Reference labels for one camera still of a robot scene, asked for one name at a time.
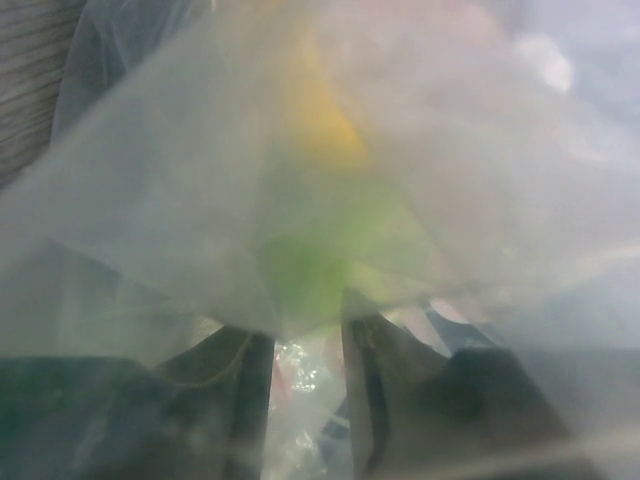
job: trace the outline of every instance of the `shiny plastic wrapper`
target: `shiny plastic wrapper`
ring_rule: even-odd
[[[263,478],[352,478],[339,334],[276,344]]]
[[[484,3],[205,14],[3,193],[2,353],[135,357],[198,314],[290,336],[366,313],[348,288],[437,298],[518,355],[603,473],[637,478],[611,461],[637,447],[637,382],[529,352],[640,343],[638,147],[624,102],[591,99],[626,90],[572,66],[640,22],[587,2],[552,41]],[[572,51],[589,18],[616,27]],[[62,265],[40,284],[46,249]],[[37,323],[47,285],[64,301]],[[179,349],[160,343],[149,358]]]

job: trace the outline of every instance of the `plastic bag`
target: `plastic bag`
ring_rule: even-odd
[[[350,286],[482,319],[636,255],[637,167],[489,16],[269,5],[205,16],[6,192],[4,265],[53,239],[172,315],[295,333]]]
[[[276,345],[264,478],[352,477],[339,334]]]
[[[213,10],[211,0],[91,0],[65,64],[52,137],[69,130],[156,49]]]

